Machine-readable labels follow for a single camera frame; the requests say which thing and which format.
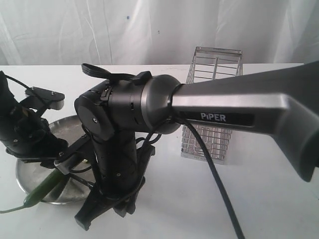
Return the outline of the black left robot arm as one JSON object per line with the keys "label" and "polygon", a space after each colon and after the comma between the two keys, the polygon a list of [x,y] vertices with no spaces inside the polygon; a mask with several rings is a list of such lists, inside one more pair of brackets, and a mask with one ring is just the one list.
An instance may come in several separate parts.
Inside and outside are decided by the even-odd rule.
{"label": "black left robot arm", "polygon": [[28,99],[18,102],[8,86],[8,76],[0,72],[0,142],[6,153],[25,163],[39,162],[52,169],[59,153],[68,142],[57,138],[42,115],[50,109],[48,102],[35,94],[37,105],[27,105]]}

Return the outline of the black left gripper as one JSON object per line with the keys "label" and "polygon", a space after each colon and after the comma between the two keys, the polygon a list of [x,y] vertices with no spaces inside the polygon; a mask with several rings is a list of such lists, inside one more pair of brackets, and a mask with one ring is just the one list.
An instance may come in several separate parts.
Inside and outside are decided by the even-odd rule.
{"label": "black left gripper", "polygon": [[54,161],[62,156],[68,142],[57,138],[48,121],[20,105],[0,107],[0,142],[6,152],[23,163],[38,163],[54,169]]}

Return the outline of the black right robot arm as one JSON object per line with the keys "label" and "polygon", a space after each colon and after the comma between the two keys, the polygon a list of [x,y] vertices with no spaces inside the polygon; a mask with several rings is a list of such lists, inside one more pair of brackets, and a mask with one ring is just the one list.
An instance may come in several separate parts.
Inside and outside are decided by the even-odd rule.
{"label": "black right robot arm", "polygon": [[91,222],[114,209],[124,217],[135,211],[154,152],[149,140],[136,147],[136,132],[170,134],[195,123],[271,136],[306,182],[319,165],[319,64],[238,77],[182,84],[171,75],[111,73],[82,64],[102,82],[74,103],[90,136],[96,183],[76,222]]}

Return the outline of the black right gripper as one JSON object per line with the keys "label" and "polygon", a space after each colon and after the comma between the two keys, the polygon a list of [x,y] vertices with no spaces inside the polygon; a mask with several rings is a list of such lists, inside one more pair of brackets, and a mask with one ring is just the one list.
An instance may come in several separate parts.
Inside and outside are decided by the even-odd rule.
{"label": "black right gripper", "polygon": [[[137,148],[137,142],[143,142]],[[92,138],[100,179],[92,189],[79,212],[74,216],[82,229],[113,209],[124,217],[136,210],[136,200],[145,184],[145,171],[155,147],[146,139],[136,139],[134,131],[120,131],[108,140]]]}

